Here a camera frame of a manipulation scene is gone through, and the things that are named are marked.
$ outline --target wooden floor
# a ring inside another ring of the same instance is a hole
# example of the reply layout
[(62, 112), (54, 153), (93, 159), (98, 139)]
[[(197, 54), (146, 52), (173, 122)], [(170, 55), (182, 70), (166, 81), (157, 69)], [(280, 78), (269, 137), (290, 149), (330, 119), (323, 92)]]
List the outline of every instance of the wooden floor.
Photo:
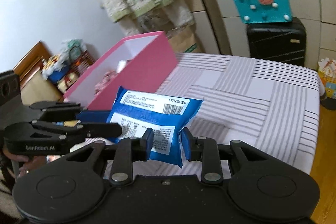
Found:
[(317, 224), (336, 223), (336, 111), (320, 107), (320, 128), (310, 175), (320, 187), (320, 201), (312, 219)]

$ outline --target wooden headboard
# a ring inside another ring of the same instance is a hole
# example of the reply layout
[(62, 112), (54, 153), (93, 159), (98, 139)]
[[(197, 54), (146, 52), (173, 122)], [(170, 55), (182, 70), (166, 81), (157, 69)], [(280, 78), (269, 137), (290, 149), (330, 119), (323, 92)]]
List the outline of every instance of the wooden headboard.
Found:
[(20, 77), (21, 89), (28, 81), (43, 68), (42, 60), (48, 60), (51, 57), (50, 52), (42, 41), (39, 41), (21, 61), (15, 66), (14, 72)]

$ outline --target barcode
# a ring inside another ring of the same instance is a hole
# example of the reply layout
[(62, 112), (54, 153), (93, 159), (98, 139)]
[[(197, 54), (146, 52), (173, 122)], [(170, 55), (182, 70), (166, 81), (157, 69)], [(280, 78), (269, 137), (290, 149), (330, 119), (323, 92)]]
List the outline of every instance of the barcode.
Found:
[(165, 104), (163, 107), (163, 114), (180, 114), (182, 109), (183, 106)]

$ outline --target striped tablecloth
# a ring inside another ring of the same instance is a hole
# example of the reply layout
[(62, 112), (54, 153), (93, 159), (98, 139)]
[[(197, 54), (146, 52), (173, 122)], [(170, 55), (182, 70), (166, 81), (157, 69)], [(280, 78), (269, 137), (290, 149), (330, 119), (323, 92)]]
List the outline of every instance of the striped tablecloth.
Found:
[[(191, 133), (229, 144), (242, 140), (310, 173), (319, 126), (319, 84), (315, 71), (245, 57), (177, 54), (178, 66), (158, 94), (203, 99)], [(158, 161), (134, 163), (142, 175), (200, 176), (201, 162), (180, 169)], [(225, 178), (231, 177), (222, 161)]]

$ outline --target brown paper bag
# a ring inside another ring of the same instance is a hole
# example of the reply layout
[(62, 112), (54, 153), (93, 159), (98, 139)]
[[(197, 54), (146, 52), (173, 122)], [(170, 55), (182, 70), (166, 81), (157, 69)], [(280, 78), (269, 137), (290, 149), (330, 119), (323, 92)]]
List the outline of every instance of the brown paper bag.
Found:
[(167, 36), (174, 52), (203, 52), (201, 44), (189, 26), (175, 29)]

